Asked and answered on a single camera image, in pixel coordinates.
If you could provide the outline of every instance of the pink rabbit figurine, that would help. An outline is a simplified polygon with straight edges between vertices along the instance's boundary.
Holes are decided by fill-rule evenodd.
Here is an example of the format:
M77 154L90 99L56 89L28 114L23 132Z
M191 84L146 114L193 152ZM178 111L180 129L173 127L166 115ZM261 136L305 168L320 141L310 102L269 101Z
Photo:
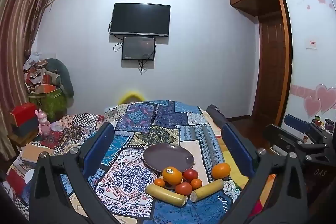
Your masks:
M37 120L39 121L39 134L43 137L47 137L50 133L50 122L48 121L47 114L41 110L35 110Z

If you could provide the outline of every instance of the purple plate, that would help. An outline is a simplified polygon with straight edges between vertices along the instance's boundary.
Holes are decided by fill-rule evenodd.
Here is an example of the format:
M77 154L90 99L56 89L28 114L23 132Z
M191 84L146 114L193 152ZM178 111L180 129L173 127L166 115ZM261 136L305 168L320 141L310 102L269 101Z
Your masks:
M143 162L158 172L162 172L164 168L169 166L184 172L193 167L194 157L181 146L160 143L152 145L144 151Z

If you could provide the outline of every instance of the screw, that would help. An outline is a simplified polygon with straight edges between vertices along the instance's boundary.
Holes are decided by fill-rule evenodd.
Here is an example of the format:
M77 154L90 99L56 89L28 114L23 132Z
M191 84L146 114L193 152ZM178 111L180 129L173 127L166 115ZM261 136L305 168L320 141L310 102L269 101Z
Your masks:
M40 153L40 158L45 158L47 156L48 152L47 151L43 151Z
M265 155L267 153L266 149L265 148L258 148L258 154L259 155Z
M70 149L70 154L74 155L74 154L77 154L79 151L79 149L77 147L73 147Z
M292 159L295 159L296 158L296 154L294 152L290 152L289 153L289 156L292 158Z

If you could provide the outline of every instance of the blue gripper pad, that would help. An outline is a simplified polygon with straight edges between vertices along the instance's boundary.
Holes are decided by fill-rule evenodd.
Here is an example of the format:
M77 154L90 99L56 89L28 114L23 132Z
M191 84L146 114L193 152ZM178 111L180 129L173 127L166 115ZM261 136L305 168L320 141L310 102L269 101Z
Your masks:
M255 162L258 161L256 148L250 140L244 138L235 126L226 123L222 128L222 139L230 151L240 173L246 177L253 177L255 174Z
M294 117L293 115L287 114L283 119L284 123L291 128L306 134L310 130L310 124L302 121L301 119Z
M114 127L109 122L103 123L95 136L85 140L81 147L79 162L83 168L83 176L93 176L114 140Z

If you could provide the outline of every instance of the pink heart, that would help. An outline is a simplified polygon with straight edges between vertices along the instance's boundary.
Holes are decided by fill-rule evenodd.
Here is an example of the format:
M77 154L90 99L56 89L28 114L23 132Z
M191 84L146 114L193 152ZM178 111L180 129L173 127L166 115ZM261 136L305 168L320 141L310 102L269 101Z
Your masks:
M336 104L336 88L327 90L325 85L316 87L316 98L321 100L321 112L324 113Z
M308 114L308 117L311 117L317 114L321 109L320 99L315 99L312 96L307 96L303 102L304 108Z

